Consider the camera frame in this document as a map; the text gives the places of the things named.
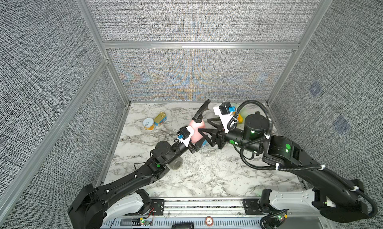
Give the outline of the pink plastic spray bottle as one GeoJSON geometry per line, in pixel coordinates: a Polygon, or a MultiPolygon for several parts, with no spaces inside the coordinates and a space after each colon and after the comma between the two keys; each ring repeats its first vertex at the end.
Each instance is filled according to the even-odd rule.
{"type": "Polygon", "coordinates": [[[201,122],[195,122],[192,120],[190,122],[190,126],[194,129],[194,134],[191,136],[191,142],[195,144],[200,139],[203,139],[203,136],[198,132],[198,129],[205,128],[205,122],[203,120],[201,122]]]}

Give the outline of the black spray nozzle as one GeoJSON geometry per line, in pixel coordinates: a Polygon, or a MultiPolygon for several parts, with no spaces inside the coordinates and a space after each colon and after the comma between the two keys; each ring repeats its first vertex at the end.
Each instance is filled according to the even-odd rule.
{"type": "Polygon", "coordinates": [[[192,118],[192,120],[195,122],[195,123],[201,123],[202,120],[203,120],[203,113],[208,110],[208,106],[210,104],[211,100],[210,99],[207,99],[203,104],[202,106],[198,109],[198,111],[196,112],[196,114],[194,115],[194,117],[192,118]]]}

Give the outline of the grey translucent bottle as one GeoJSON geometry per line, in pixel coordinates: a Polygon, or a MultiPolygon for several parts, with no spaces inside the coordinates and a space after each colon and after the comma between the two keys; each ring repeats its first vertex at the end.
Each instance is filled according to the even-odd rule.
{"type": "Polygon", "coordinates": [[[174,171],[178,170],[184,163],[182,157],[176,157],[170,163],[168,163],[168,167],[174,171]]]}

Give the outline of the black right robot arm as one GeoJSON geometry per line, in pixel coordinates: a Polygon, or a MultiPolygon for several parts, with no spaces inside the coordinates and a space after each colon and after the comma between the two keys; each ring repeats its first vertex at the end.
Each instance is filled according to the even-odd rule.
{"type": "Polygon", "coordinates": [[[260,171],[292,173],[314,188],[303,192],[281,193],[263,190],[258,209],[274,220],[281,220],[287,210],[304,210],[319,213],[338,223],[374,217],[378,208],[364,192],[360,180],[347,180],[320,164],[290,139],[268,135],[270,117],[259,111],[247,116],[244,128],[229,129],[229,114],[209,119],[211,129],[198,132],[211,146],[222,148],[230,143],[249,167],[260,171]]]}

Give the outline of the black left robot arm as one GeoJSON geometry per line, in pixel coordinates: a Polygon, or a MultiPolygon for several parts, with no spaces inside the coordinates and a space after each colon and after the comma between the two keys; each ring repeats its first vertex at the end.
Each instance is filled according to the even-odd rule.
{"type": "Polygon", "coordinates": [[[151,151],[150,158],[134,172],[99,187],[92,184],[84,186],[67,211],[73,228],[99,229],[106,218],[106,211],[115,203],[160,180],[169,172],[171,163],[175,163],[183,153],[195,153],[200,148],[200,143],[185,146],[181,142],[170,145],[167,141],[160,141],[151,151]]]}

